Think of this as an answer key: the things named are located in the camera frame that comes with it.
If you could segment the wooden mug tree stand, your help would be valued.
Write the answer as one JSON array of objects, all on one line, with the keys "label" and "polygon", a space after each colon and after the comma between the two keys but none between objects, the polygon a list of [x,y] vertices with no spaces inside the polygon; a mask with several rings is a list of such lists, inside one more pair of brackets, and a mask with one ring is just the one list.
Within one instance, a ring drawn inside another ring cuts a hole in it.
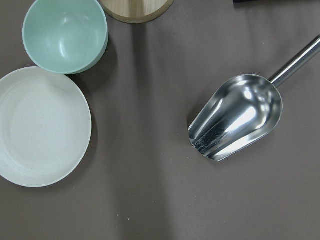
[{"label": "wooden mug tree stand", "polygon": [[160,17],[174,0],[99,0],[98,2],[110,17],[128,24],[141,24]]}]

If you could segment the white round plate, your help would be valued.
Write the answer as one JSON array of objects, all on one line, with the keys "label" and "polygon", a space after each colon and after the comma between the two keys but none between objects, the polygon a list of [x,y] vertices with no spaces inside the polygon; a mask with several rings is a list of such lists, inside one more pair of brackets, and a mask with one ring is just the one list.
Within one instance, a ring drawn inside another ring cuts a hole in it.
[{"label": "white round plate", "polygon": [[23,187],[59,182],[81,162],[90,143],[87,100],[67,76],[39,67],[0,81],[0,175]]}]

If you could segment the mint green bowl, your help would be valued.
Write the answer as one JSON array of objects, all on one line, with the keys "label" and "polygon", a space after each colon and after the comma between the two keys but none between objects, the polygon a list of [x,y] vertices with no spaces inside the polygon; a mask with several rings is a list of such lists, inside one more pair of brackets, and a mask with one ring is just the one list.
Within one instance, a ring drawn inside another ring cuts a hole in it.
[{"label": "mint green bowl", "polygon": [[97,0],[36,0],[22,27],[30,59],[64,75],[92,68],[104,55],[108,38],[107,18]]}]

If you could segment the stainless steel scoop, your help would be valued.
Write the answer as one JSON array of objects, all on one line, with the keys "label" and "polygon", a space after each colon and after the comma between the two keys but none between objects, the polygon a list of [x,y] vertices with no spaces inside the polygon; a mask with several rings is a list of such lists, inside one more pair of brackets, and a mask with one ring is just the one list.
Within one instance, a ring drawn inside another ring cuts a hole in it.
[{"label": "stainless steel scoop", "polygon": [[270,78],[242,74],[226,81],[188,127],[189,141],[219,162],[268,135],[279,123],[278,88],[320,51],[317,36]]}]

